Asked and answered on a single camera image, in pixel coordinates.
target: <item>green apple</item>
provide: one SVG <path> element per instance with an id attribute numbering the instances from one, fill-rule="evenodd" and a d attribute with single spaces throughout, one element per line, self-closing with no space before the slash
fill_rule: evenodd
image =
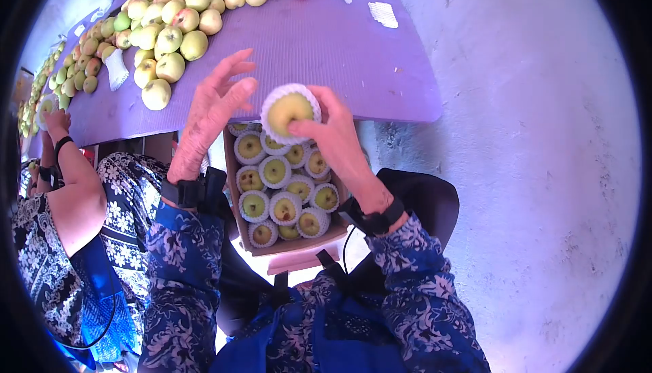
<path id="1" fill-rule="evenodd" d="M 272 238 L 272 231 L 269 229 L 269 227 L 261 224 L 260 226 L 256 227 L 256 229 L 254 229 L 253 235 L 255 242 L 260 245 L 266 245 Z"/>
<path id="2" fill-rule="evenodd" d="M 238 153 L 240 153 L 240 156 L 245 159 L 257 157 L 262 150 L 263 145 L 260 145 L 260 138 L 254 134 L 249 134 L 242 137 L 240 143 L 238 144 Z"/>
<path id="3" fill-rule="evenodd" d="M 285 240 L 296 240 L 298 238 L 297 225 L 294 226 L 279 226 L 278 233 Z"/>
<path id="4" fill-rule="evenodd" d="M 265 201 L 256 194 L 250 194 L 242 200 L 242 211 L 250 218 L 262 216 L 265 213 Z"/>
<path id="5" fill-rule="evenodd" d="M 320 222 L 312 213 L 303 213 L 298 218 L 298 226 L 307 235 L 317 235 L 320 232 Z"/>
<path id="6" fill-rule="evenodd" d="M 310 187 L 305 182 L 301 181 L 290 183 L 286 189 L 288 192 L 298 195 L 298 197 L 301 198 L 301 201 L 306 201 L 308 195 L 310 194 Z"/>
<path id="7" fill-rule="evenodd" d="M 249 190 L 263 190 L 265 186 L 263 185 L 263 181 L 260 180 L 258 171 L 255 169 L 243 171 L 240 174 L 240 178 L 238 178 L 238 180 L 240 182 L 240 188 L 243 192 L 247 192 Z"/>
<path id="8" fill-rule="evenodd" d="M 315 195 L 315 205 L 324 210 L 331 210 L 337 205 L 337 192 L 328 186 L 320 189 Z"/>
<path id="9" fill-rule="evenodd" d="M 303 159 L 303 145 L 292 145 L 289 152 L 284 155 L 292 165 L 299 165 Z"/>
<path id="10" fill-rule="evenodd" d="M 289 222 L 297 216 L 297 211 L 290 199 L 282 198 L 274 205 L 274 216 L 281 222 Z"/>
<path id="11" fill-rule="evenodd" d="M 312 120 L 312 104 L 303 94 L 292 92 L 276 100 L 267 113 L 267 122 L 272 131 L 283 137 L 292 136 L 288 124 L 294 120 Z"/>
<path id="12" fill-rule="evenodd" d="M 314 150 L 311 156 L 308 158 L 308 169 L 319 175 L 320 173 L 326 170 L 326 160 L 322 157 L 322 153 L 319 150 Z"/>
<path id="13" fill-rule="evenodd" d="M 279 183 L 285 178 L 285 164 L 280 159 L 272 159 L 265 164 L 263 176 L 271 184 Z"/>

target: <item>purple table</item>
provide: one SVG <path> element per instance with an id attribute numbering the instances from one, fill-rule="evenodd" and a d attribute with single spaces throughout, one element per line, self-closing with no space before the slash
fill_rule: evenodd
<path id="1" fill-rule="evenodd" d="M 118 8 L 126 0 L 114 0 Z M 398 29 L 382 26 L 368 2 L 392 4 Z M 80 21 L 93 24 L 91 12 Z M 400 0 L 268 0 L 254 8 L 226 10 L 224 27 L 209 36 L 208 52 L 186 62 L 186 71 L 172 84 L 172 98 L 161 111 L 150 111 L 133 79 L 137 48 L 124 51 L 130 77 L 111 92 L 102 67 L 93 94 L 78 92 L 70 102 L 70 134 L 81 146 L 94 145 L 183 128 L 197 84 L 238 50 L 254 48 L 252 74 L 259 89 L 251 113 L 239 111 L 233 122 L 259 119 L 261 103 L 276 86 L 287 83 L 327 85 L 340 95 L 356 119 L 432 122 L 441 115 L 435 77 L 419 35 Z M 78 43 L 70 29 L 63 56 Z"/>

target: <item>person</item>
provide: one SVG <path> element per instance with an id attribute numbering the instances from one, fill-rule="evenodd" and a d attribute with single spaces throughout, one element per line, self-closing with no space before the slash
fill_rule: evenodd
<path id="1" fill-rule="evenodd" d="M 251 110 L 248 99 L 257 81 L 230 81 L 233 75 L 253 71 L 253 63 L 246 61 L 251 53 L 243 50 L 225 58 L 198 85 L 166 174 L 169 183 L 196 180 L 202 157 L 233 113 Z M 367 165 L 351 112 L 330 89 L 309 90 L 320 102 L 323 122 L 293 121 L 289 132 L 317 142 L 364 213 L 384 212 L 394 195 Z M 352 291 L 353 284 L 336 281 L 331 266 L 307 284 L 259 284 L 256 293 L 246 270 L 234 272 L 240 263 L 225 240 L 228 211 L 220 213 L 181 209 L 160 199 L 145 236 L 151 287 L 139 372 L 490 370 L 471 314 L 456 295 L 451 263 L 416 211 L 404 212 L 387 234 L 365 237 L 371 249 L 368 259 L 384 278 L 381 293 L 364 291 L 369 274 Z M 363 261 L 367 269 L 368 259 Z M 241 289 L 257 294 L 249 306 L 242 304 L 254 312 L 248 317 L 234 317 L 243 315 L 233 313 L 238 278 L 246 285 Z M 229 340 L 216 354 L 218 325 Z"/>

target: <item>black wristband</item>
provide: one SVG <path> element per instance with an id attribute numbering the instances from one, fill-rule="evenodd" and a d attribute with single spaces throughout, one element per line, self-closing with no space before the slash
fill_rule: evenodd
<path id="1" fill-rule="evenodd" d="M 54 147 L 54 163 L 55 166 L 59 168 L 59 170 L 61 170 L 61 168 L 59 167 L 59 150 L 61 150 L 61 147 L 67 144 L 68 142 L 72 142 L 72 138 L 70 138 L 69 136 L 65 136 L 61 138 L 57 142 L 57 145 Z"/>

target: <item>hand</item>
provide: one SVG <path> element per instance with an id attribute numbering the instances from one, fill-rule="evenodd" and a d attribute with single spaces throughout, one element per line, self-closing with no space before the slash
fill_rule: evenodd
<path id="1" fill-rule="evenodd" d="M 199 176 L 201 160 L 215 142 L 236 109 L 250 111 L 249 97 L 256 91 L 258 81 L 246 77 L 230 81 L 234 75 L 249 73 L 256 68 L 247 59 L 253 49 L 241 50 L 223 59 L 213 72 L 201 81 L 192 100 L 188 121 L 179 141 L 167 180 L 195 180 Z"/>

